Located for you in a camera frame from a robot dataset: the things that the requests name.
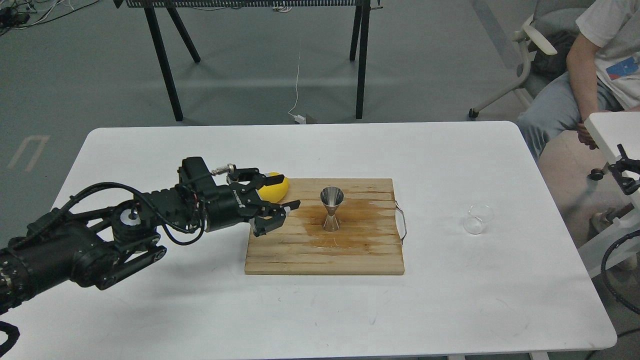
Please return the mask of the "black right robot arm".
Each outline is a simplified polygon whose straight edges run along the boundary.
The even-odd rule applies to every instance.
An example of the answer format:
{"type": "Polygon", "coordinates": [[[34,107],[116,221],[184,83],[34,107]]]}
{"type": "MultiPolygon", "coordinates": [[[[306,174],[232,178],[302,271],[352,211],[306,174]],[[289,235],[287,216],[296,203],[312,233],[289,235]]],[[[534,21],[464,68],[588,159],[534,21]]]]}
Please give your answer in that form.
{"type": "MultiPolygon", "coordinates": [[[[640,160],[632,159],[628,157],[626,150],[624,149],[624,146],[622,146],[621,143],[617,144],[617,150],[621,155],[620,159],[618,159],[615,163],[610,164],[607,168],[610,171],[610,173],[613,175],[613,178],[615,179],[615,182],[617,182],[618,186],[622,190],[622,193],[624,193],[627,196],[630,196],[631,194],[638,191],[638,189],[640,188],[640,182],[638,179],[628,177],[623,173],[631,172],[634,174],[639,174],[640,160]]],[[[631,303],[626,298],[624,298],[621,294],[619,294],[619,292],[617,292],[617,290],[611,284],[610,278],[607,274],[607,263],[611,253],[615,249],[619,248],[627,240],[638,237],[639,234],[640,234],[640,231],[635,230],[613,241],[612,244],[608,246],[608,248],[606,248],[605,253],[601,260],[601,264],[599,266],[601,278],[606,289],[614,296],[615,300],[618,303],[624,305],[624,307],[631,310],[631,312],[634,312],[635,314],[640,314],[640,310],[638,306],[633,305],[633,303],[631,303]]]]}

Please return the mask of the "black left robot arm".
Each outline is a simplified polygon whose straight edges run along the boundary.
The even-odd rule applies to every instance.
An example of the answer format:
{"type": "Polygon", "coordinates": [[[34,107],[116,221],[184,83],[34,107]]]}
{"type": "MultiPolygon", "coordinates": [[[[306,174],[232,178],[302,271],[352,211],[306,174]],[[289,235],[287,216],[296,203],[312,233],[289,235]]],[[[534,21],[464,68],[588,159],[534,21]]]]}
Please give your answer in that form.
{"type": "Polygon", "coordinates": [[[30,223],[24,236],[1,249],[1,312],[72,281],[105,290],[166,255],[158,244],[162,227],[195,234],[249,223],[260,237],[283,226],[300,207],[294,200],[272,203],[259,189],[282,183],[282,174],[227,164],[209,170],[201,157],[183,159],[174,187],[142,193],[117,182],[99,182],[30,223]]]}

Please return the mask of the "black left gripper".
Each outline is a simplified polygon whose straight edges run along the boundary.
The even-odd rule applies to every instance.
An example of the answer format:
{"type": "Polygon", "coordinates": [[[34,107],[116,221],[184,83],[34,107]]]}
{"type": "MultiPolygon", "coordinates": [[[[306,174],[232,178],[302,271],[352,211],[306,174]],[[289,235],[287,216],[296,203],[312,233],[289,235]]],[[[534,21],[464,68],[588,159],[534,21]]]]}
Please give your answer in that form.
{"type": "Polygon", "coordinates": [[[205,232],[236,224],[253,222],[254,237],[260,237],[282,227],[288,214],[301,205],[301,200],[272,203],[260,198],[258,190],[283,182],[283,175],[267,176],[258,168],[236,168],[226,176],[229,185],[218,186],[217,198],[205,207],[205,232]]]}

